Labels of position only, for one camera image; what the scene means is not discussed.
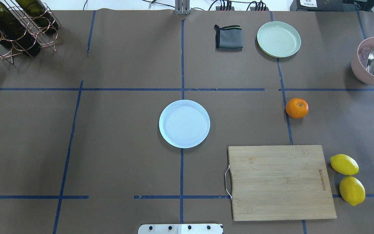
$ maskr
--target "orange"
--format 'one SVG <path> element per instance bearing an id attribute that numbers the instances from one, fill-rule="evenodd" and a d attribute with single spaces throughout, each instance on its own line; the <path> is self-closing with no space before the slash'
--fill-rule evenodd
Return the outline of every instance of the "orange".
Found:
<path id="1" fill-rule="evenodd" d="M 308 104 L 302 98 L 293 98 L 285 106 L 285 111 L 292 118 L 300 119 L 308 113 Z"/>

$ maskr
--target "folded cloth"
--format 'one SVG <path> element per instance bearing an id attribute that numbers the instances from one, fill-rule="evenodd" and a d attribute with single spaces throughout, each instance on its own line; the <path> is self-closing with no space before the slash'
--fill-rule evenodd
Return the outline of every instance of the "folded cloth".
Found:
<path id="1" fill-rule="evenodd" d="M 216 30 L 216 49 L 243 49 L 242 28 L 239 25 L 231 25 L 223 28 L 214 25 L 214 29 Z"/>

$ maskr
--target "bamboo cutting board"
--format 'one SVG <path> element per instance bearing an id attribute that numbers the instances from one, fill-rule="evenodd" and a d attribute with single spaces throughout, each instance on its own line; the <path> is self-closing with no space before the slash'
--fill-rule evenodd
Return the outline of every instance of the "bamboo cutting board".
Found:
<path id="1" fill-rule="evenodd" d="M 321 145 L 229 146 L 234 221 L 336 219 Z"/>

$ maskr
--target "yellow lemon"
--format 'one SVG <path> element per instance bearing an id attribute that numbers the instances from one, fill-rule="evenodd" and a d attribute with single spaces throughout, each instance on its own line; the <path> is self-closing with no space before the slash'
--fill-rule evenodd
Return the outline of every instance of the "yellow lemon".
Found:
<path id="1" fill-rule="evenodd" d="M 365 187 L 353 176 L 346 176 L 340 182 L 340 194 L 350 205 L 362 203 L 366 198 Z"/>
<path id="2" fill-rule="evenodd" d="M 331 167 L 343 175 L 359 173 L 357 162 L 345 154 L 337 154 L 330 158 Z"/>

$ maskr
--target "plate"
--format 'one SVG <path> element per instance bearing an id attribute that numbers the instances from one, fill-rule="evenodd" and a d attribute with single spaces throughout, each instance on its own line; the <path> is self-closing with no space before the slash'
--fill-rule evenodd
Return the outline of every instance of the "plate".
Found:
<path id="1" fill-rule="evenodd" d="M 291 56 L 297 53 L 301 46 L 301 37 L 297 30 L 280 21 L 262 25 L 256 38 L 262 51 L 275 58 Z"/>
<path id="2" fill-rule="evenodd" d="M 168 143 L 178 148 L 191 148 L 206 139 L 210 118 L 197 102 L 178 100 L 162 111 L 158 125 Z"/>

